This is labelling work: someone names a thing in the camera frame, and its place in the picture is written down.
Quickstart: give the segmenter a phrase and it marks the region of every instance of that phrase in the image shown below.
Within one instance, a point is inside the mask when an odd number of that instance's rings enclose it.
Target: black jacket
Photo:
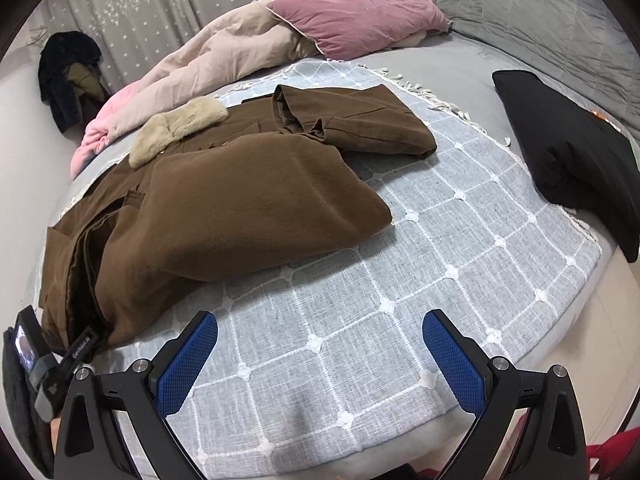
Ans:
[[[531,72],[494,72],[522,155],[539,192],[596,213],[634,262],[640,242],[640,172],[628,139]]]
[[[101,55],[95,41],[78,31],[53,34],[42,50],[38,66],[40,97],[49,102],[53,119],[61,132],[76,124],[86,125],[109,98],[98,81],[97,64]],[[67,73],[74,63],[87,67],[94,74],[102,95],[79,91],[78,86],[69,80]]]

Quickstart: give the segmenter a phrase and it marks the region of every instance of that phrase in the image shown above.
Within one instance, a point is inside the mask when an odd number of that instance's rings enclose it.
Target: wall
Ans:
[[[18,48],[0,62],[2,331],[14,324],[24,306],[28,275],[52,208],[70,183],[69,161],[76,148],[75,142],[60,134],[49,107],[40,101],[37,58],[29,49]],[[41,478],[31,462],[24,459],[1,401],[0,426],[34,478]]]

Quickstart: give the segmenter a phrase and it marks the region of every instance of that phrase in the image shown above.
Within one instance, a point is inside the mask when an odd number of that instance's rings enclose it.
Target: bed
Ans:
[[[455,56],[456,63],[446,63],[447,56]],[[372,71],[363,65],[378,70]],[[442,167],[440,172],[449,171],[446,169],[447,153],[473,155],[474,150],[482,152],[482,146],[490,146],[497,157],[495,163],[504,165],[501,171],[495,170],[495,175],[502,178],[508,176],[509,171],[518,170],[520,173],[515,181],[524,182],[529,177],[518,159],[513,133],[490,79],[494,70],[522,66],[496,49],[450,34],[426,40],[418,48],[372,54],[358,62],[302,60],[230,85],[216,95],[231,105],[268,93],[277,82],[301,88],[366,88],[386,84],[406,104],[417,107],[412,109],[420,111],[421,118],[428,121],[434,134],[438,135],[440,130],[443,136],[436,137],[440,145],[438,156],[442,160],[438,163]],[[430,91],[419,85],[427,83]],[[461,110],[470,110],[468,118],[464,114],[460,117],[456,113],[458,108],[448,100]],[[469,119],[482,122],[482,127]],[[449,123],[463,125],[472,137],[453,139],[455,134],[447,126]],[[484,132],[493,140],[485,137]],[[120,160],[134,137],[132,134],[101,153],[75,181],[67,197],[62,199],[59,212],[78,200],[92,181]],[[510,149],[504,146],[506,137],[511,137]],[[465,149],[466,142],[475,147],[467,146]],[[415,160],[402,157],[348,157],[352,169],[372,186],[383,184],[385,175],[397,177],[398,181],[410,180],[412,174],[407,173],[407,167],[415,165]],[[473,191],[470,188],[477,184],[470,184],[465,192],[471,196]],[[418,200],[416,203],[404,203],[400,208],[402,200],[398,193],[408,196],[408,187],[392,187],[392,194],[385,190],[385,186],[377,190],[392,209],[395,229],[402,234],[402,226],[408,226],[408,233],[418,232],[420,224],[414,216],[425,214],[424,210],[429,207],[421,206]],[[500,314],[502,317],[491,326],[467,316],[464,310],[468,305],[463,308],[463,304],[466,305],[464,300],[449,301],[446,308],[463,331],[481,342],[489,354],[506,354],[521,367],[535,368],[562,340],[579,316],[607,268],[614,244],[598,225],[597,219],[587,216],[577,221],[555,206],[544,203],[532,187],[528,191],[520,189],[520,192],[531,193],[528,197],[531,203],[553,212],[556,220],[561,219],[566,229],[564,234],[569,238],[575,236],[577,245],[572,246],[573,252],[569,254],[561,250],[564,259],[560,262],[561,269],[556,269],[558,275],[545,278],[550,284],[560,278],[562,287],[550,292],[548,297],[541,296],[541,289],[532,290],[533,301],[514,300],[513,305],[506,308]],[[536,213],[544,230],[545,212]],[[523,216],[522,225],[533,227],[530,220],[530,217]],[[492,238],[487,247],[479,247],[480,252],[493,253],[489,245],[500,251],[500,240],[510,243],[510,233],[514,229],[498,224],[492,229],[495,230],[495,233],[492,231],[495,240]],[[393,279],[385,283],[388,268],[379,255],[392,254],[393,247],[398,246],[404,250],[412,247],[424,250],[427,244],[423,243],[422,237],[422,241],[416,240],[407,235],[402,243],[397,244],[382,235],[377,240],[378,246],[375,242],[361,244],[357,251],[341,251],[342,254],[329,254],[268,269],[228,282],[224,288],[220,284],[206,285],[165,314],[131,344],[99,356],[94,365],[98,371],[116,371],[139,356],[153,355],[164,341],[184,327],[197,310],[211,310],[220,323],[220,342],[198,378],[192,395],[180,412],[168,419],[206,476],[300,478],[302,475],[304,478],[329,478],[340,475],[370,478],[399,463],[441,448],[463,433],[470,423],[467,414],[454,408],[454,399],[436,368],[430,364],[418,329],[419,314],[428,308],[443,306],[438,302],[454,293],[449,283],[457,278],[456,272],[463,274],[467,258],[462,254],[468,249],[454,251],[460,258],[456,268],[443,267],[437,271],[444,279],[439,276],[434,280],[427,273],[408,283],[401,280],[393,283]],[[545,243],[542,237],[537,240]],[[551,245],[560,243],[559,238],[554,238],[553,242]],[[402,257],[395,256],[395,274],[403,276],[417,272],[416,269],[428,268],[426,261],[402,267]],[[494,264],[498,272],[509,267]],[[431,283],[437,280],[445,285],[442,290],[433,290]],[[284,293],[283,286],[287,283],[294,286]],[[517,287],[510,286],[510,289],[513,292]],[[33,290],[37,291],[37,280]],[[412,294],[418,301],[403,313],[402,302],[395,300]],[[305,304],[307,296],[315,298],[314,301]],[[322,316],[318,316],[316,308],[322,304],[331,305],[332,310],[322,310]],[[487,316],[494,306],[484,305],[487,310],[480,317]],[[336,309],[342,311],[339,316],[335,314]],[[302,322],[298,317],[300,313],[303,314]],[[311,325],[304,320],[305,316],[312,320]],[[498,324],[501,330],[494,327]],[[286,338],[270,336],[282,334],[278,331],[282,326],[288,327]],[[386,338],[365,347],[373,355],[369,359],[366,352],[364,356],[360,355],[356,349],[364,345],[363,339],[372,340],[380,333]],[[334,349],[335,353],[331,352],[331,341],[340,340],[343,336],[348,337],[342,346],[338,351]],[[268,341],[268,345],[250,348],[247,355],[247,345],[252,346],[249,341],[261,337]],[[340,354],[344,356],[343,361],[331,357]],[[407,370],[403,368],[406,368],[407,360],[419,363],[420,372],[414,377],[414,383],[407,382]],[[350,386],[350,381],[357,386]],[[326,386],[316,391],[313,387],[316,383],[326,383]],[[361,408],[352,408],[358,402]],[[322,410],[322,406],[332,403],[335,405],[330,410]],[[152,477],[153,471],[140,444],[135,441],[128,421],[123,418],[121,424],[141,473]],[[351,446],[345,436],[351,440]]]

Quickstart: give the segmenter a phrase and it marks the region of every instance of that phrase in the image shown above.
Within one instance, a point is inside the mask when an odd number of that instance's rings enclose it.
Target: gray quilted fabric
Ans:
[[[640,139],[640,57],[601,0],[433,0],[500,48],[619,118]]]
[[[168,417],[210,479],[306,469],[443,414],[455,399],[422,342],[424,314],[442,308],[488,354],[515,362],[562,316],[600,256],[507,149],[356,64],[302,60],[220,98],[235,105],[278,83],[386,84],[430,124],[438,151],[426,160],[346,154],[389,205],[392,225],[358,247],[204,285],[95,361],[98,371],[122,370],[153,357],[198,310],[215,313],[218,344]],[[153,475],[120,420],[141,471]]]

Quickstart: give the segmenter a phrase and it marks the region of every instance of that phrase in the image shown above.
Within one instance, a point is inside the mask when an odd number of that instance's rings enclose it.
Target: blue gripper pad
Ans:
[[[479,416],[486,404],[482,376],[433,311],[424,316],[422,338],[460,408]]]
[[[211,354],[218,340],[218,323],[216,317],[210,312],[201,312],[196,315],[202,320],[194,328],[191,323],[183,333],[193,330],[181,348],[177,349],[175,357],[166,366],[164,373],[158,378],[155,387],[156,409],[165,418],[180,410],[193,383],[198,377],[205,361]],[[180,342],[180,336],[171,342]]]

